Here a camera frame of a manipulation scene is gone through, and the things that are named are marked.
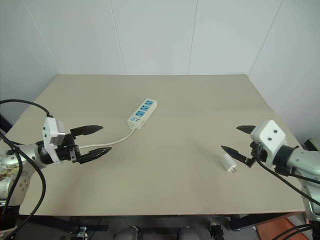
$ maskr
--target floor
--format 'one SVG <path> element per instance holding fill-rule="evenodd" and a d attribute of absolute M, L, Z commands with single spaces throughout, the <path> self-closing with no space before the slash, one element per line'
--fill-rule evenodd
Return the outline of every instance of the floor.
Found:
<path fill-rule="evenodd" d="M 183 228 L 189 226 L 194 228 L 201 240 L 211 240 L 208 227 L 211 223 L 220 225 L 227 219 L 225 217 L 210 217 L 210 216 L 187 216 L 187 217 L 135 217 L 135 218 L 116 218 L 102 219 L 99 218 L 87 220 L 87 224 L 109 225 L 106 232 L 96 231 L 92 236 L 92 232 L 88 232 L 89 240 L 112 240 L 114 235 L 120 230 L 135 225 L 146 228 Z M 259 240 L 259 236 L 252 227 L 245 228 L 241 231 L 228 231 L 223 228 L 225 240 Z M 70 235 L 60 230 L 40 226 L 34 223 L 27 223 L 16 235 L 16 240 L 69 240 Z M 175 240 L 176 234 L 159 234 L 149 232 L 143 234 L 143 240 Z"/>

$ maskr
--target power strip socket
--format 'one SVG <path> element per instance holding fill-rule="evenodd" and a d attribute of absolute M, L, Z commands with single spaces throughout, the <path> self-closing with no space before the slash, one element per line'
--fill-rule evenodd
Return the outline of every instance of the power strip socket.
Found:
<path fill-rule="evenodd" d="M 150 118 L 151 114 L 158 107 L 158 102 L 156 100 L 147 98 L 143 103 L 133 112 L 131 117 L 128 119 L 127 123 L 131 129 L 141 129 L 147 120 Z"/>

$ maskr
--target white cable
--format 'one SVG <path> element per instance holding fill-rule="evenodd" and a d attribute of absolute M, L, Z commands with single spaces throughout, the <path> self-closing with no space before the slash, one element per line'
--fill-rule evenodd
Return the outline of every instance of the white cable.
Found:
<path fill-rule="evenodd" d="M 90 145 L 80 146 L 79 149 L 90 148 L 90 147 L 103 147 L 103 146 L 109 146 L 109 145 L 120 143 L 123 140 L 126 140 L 127 138 L 129 138 L 135 132 L 135 130 L 136 128 L 134 127 L 128 136 L 125 136 L 124 138 L 121 138 L 117 141 L 103 143 L 103 144 L 90 144 Z"/>

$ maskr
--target black cable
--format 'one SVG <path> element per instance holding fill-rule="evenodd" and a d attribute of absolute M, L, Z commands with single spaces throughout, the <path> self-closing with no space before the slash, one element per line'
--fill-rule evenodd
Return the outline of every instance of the black cable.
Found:
<path fill-rule="evenodd" d="M 93 238 L 93 236 L 95 235 L 95 233 L 96 233 L 96 231 L 94 231 L 94 232 L 92 233 L 92 235 L 91 235 L 91 237 L 89 238 L 89 240 L 91 240 L 91 239 Z"/>
<path fill-rule="evenodd" d="M 12 142 L 7 141 L 7 138 L 4 136 L 4 134 L 2 134 L 2 132 L 0 132 L 0 137 L 3 139 L 3 141 L 4 141 L 4 142 L 11 148 L 11 150 L 14 152 L 15 157 L 16 157 L 16 159 L 17 159 L 17 161 L 18 161 L 18 167 L 19 167 L 18 172 L 17 172 L 16 177 L 15 177 L 15 180 L 14 180 L 14 182 L 13 182 L 13 184 L 12 184 L 12 186 L 11 186 L 11 189 L 10 189 L 10 191 L 9 191 L 9 193 L 8 193 L 8 196 L 7 196 L 7 198 L 6 198 L 6 201 L 5 201 L 5 204 L 4 204 L 2 213 L 1 213 L 1 216 L 4 216 L 4 215 L 5 215 L 5 212 L 7 211 L 7 208 L 8 208 L 10 199 L 11 199 L 11 196 L 12 196 L 12 194 L 13 194 L 16 186 L 17 186 L 17 183 L 18 183 L 18 181 L 19 181 L 19 178 L 20 178 L 20 176 L 21 176 L 21 174 L 22 174 L 22 160 L 21 160 L 20 155 L 15 151 L 15 145 L 12 144 Z"/>
<path fill-rule="evenodd" d="M 276 172 L 272 171 L 271 169 L 269 169 L 268 167 L 266 167 L 261 161 L 260 161 L 260 152 L 262 149 L 262 145 L 261 144 L 257 144 L 256 145 L 256 162 L 265 170 L 267 170 L 269 173 L 271 173 L 272 175 L 274 175 L 276 178 L 280 179 L 282 182 L 284 182 L 286 185 L 288 185 L 290 188 L 292 188 L 293 190 L 295 190 L 297 193 L 299 193 L 300 195 L 304 196 L 306 199 L 308 199 L 310 202 L 313 202 L 315 204 L 317 204 L 318 206 L 320 206 L 320 202 L 318 202 L 317 200 L 313 199 L 312 197 L 310 197 L 308 194 L 304 193 L 303 191 L 299 190 L 298 188 L 296 188 L 294 185 L 292 185 L 290 182 L 288 182 L 287 180 L 285 180 L 283 177 L 281 177 L 279 174 L 277 174 Z"/>
<path fill-rule="evenodd" d="M 300 234 L 300 233 L 302 233 L 302 232 L 308 231 L 308 230 L 310 230 L 310 229 L 311 229 L 310 226 L 305 227 L 305 228 L 302 228 L 302 229 L 300 229 L 300 230 L 298 230 L 298 231 L 295 231 L 295 232 L 289 234 L 289 235 L 286 236 L 283 240 L 289 240 L 289 239 L 292 238 L 293 236 L 295 236 L 295 235 L 297 235 L 297 234 Z"/>
<path fill-rule="evenodd" d="M 302 224 L 302 225 L 299 225 L 299 226 L 294 226 L 294 227 L 288 229 L 287 231 L 284 231 L 283 233 L 280 233 L 278 236 L 272 238 L 272 240 L 278 240 L 283 235 L 286 235 L 287 233 L 290 233 L 291 231 L 293 231 L 295 229 L 300 229 L 300 228 L 304 228 L 304 227 L 310 227 L 310 224 Z"/>
<path fill-rule="evenodd" d="M 3 138 L 3 141 L 5 143 L 9 143 L 11 145 L 13 144 L 10 142 L 10 140 L 8 138 L 6 138 L 6 136 L 2 135 L 1 137 Z M 41 170 L 37 166 L 37 164 L 28 155 L 26 155 L 23 151 L 21 151 L 18 146 L 15 146 L 14 149 L 18 154 L 20 154 L 22 157 L 24 157 L 28 161 L 28 163 L 30 163 L 32 165 L 32 167 L 35 169 L 35 171 L 39 174 L 40 179 L 41 179 L 41 183 L 42 183 L 42 192 L 41 192 L 40 199 L 39 199 L 38 203 L 36 204 L 36 206 L 34 207 L 34 209 L 32 210 L 32 212 L 28 215 L 28 217 L 26 217 L 26 219 L 15 230 L 13 230 L 8 236 L 6 236 L 6 238 L 4 240 L 10 240 L 11 236 L 16 234 L 16 232 L 19 231 L 26 224 L 26 222 L 29 220 L 29 218 L 35 214 L 35 212 L 38 210 L 38 208 L 40 207 L 40 205 L 45 197 L 46 188 L 47 188 L 45 176 L 41 172 Z"/>
<path fill-rule="evenodd" d="M 288 176 L 295 177 L 297 179 L 306 180 L 308 182 L 312 182 L 312 183 L 315 183 L 315 184 L 320 184 L 320 181 L 318 181 L 318 180 L 315 180 L 315 179 L 312 179 L 312 178 L 309 178 L 309 177 L 305 177 L 305 176 L 300 176 L 300 175 L 297 175 L 297 174 L 294 174 L 294 173 L 289 173 Z"/>
<path fill-rule="evenodd" d="M 46 113 L 46 116 L 49 117 L 49 118 L 52 118 L 53 116 L 50 114 L 50 112 L 43 106 L 37 104 L 37 103 L 34 103 L 32 101 L 26 101 L 26 100 L 21 100 L 21 99 L 6 99 L 6 100 L 2 100 L 0 101 L 0 105 L 1 104 L 5 104 L 5 103 L 24 103 L 24 104 L 30 104 L 30 105 L 33 105 L 33 106 L 36 106 L 40 109 L 42 109 L 43 111 L 45 111 Z"/>

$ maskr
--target power strip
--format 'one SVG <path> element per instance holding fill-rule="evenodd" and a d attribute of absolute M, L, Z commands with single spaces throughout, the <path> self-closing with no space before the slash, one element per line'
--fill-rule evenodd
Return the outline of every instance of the power strip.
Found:
<path fill-rule="evenodd" d="M 133 112 L 131 117 L 128 119 L 127 123 L 129 128 L 141 129 L 147 120 L 150 118 L 151 114 L 158 107 L 158 102 L 156 100 L 147 98 L 143 103 Z"/>

